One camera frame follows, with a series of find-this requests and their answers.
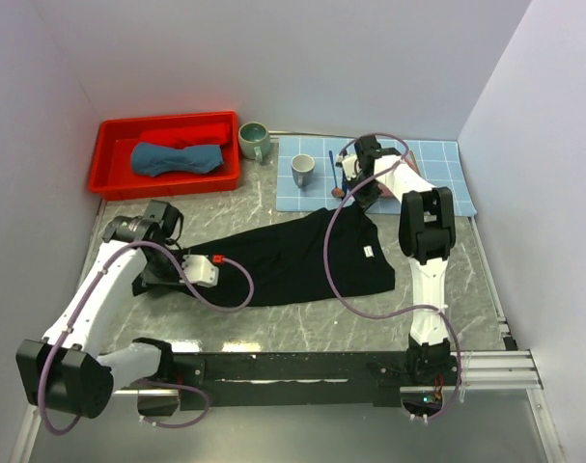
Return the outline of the black t shirt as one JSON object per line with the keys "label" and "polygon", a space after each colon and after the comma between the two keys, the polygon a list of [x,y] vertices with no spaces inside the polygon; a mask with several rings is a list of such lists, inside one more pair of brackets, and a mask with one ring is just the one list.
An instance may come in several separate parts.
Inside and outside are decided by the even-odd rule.
{"label": "black t shirt", "polygon": [[[333,212],[309,215],[204,242],[192,254],[222,255],[251,275],[251,307],[281,306],[330,299],[324,271],[324,235]],[[395,288],[395,270],[382,253],[377,226],[356,204],[344,207],[329,237],[329,268],[344,297],[379,294]]]}

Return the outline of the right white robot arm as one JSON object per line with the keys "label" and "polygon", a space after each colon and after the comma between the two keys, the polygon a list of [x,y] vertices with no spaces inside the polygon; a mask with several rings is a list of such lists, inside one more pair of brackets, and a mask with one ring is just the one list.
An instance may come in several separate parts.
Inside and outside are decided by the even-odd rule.
{"label": "right white robot arm", "polygon": [[447,187],[429,183],[409,165],[406,142],[403,150],[386,148],[375,134],[348,143],[354,152],[341,149],[337,164],[343,184],[358,205],[366,210],[386,193],[400,203],[398,240],[408,258],[412,283],[410,344],[434,347],[449,339],[445,315],[445,276],[448,259],[456,244],[454,198]]}

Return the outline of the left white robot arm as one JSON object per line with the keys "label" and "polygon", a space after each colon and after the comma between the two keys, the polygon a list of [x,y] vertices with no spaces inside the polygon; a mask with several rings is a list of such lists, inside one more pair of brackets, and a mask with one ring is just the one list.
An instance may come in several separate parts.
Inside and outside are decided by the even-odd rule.
{"label": "left white robot arm", "polygon": [[96,259],[69,306],[40,340],[24,340],[16,352],[30,404],[83,418],[101,414],[111,395],[145,379],[156,388],[174,379],[172,346],[138,338],[109,354],[101,351],[107,329],[144,272],[174,277],[167,247],[182,220],[169,203],[152,200],[136,217],[114,218]]}

